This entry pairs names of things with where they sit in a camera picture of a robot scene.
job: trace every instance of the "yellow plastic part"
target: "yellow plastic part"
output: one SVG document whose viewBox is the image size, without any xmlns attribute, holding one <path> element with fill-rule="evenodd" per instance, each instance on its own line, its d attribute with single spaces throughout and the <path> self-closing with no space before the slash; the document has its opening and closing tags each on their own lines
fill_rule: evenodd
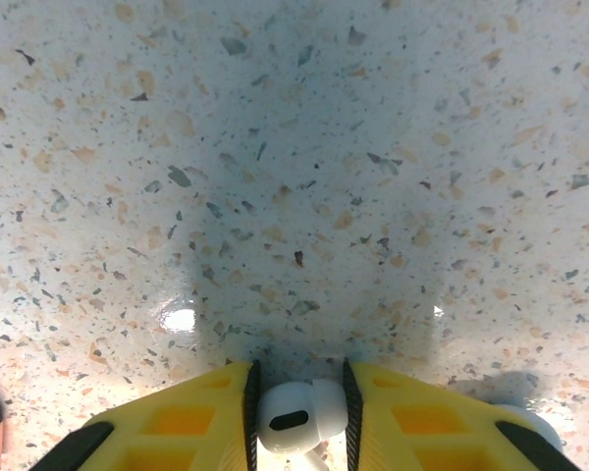
<svg viewBox="0 0 589 471">
<path fill-rule="evenodd" d="M 351 364 L 364 402 L 358 471 L 536 471 L 496 428 L 535 428 L 479 400 L 366 363 Z"/>
<path fill-rule="evenodd" d="M 234 363 L 103 412 L 115 429 L 79 471 L 246 471 L 243 392 Z"/>
</svg>

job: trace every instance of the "speckled countertop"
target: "speckled countertop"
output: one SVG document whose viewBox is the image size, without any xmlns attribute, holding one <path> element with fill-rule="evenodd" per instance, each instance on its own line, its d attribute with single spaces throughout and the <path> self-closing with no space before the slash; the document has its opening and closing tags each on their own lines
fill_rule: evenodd
<svg viewBox="0 0 589 471">
<path fill-rule="evenodd" d="M 345 355 L 589 470 L 589 1 L 0 1 L 5 469 Z"/>
</svg>

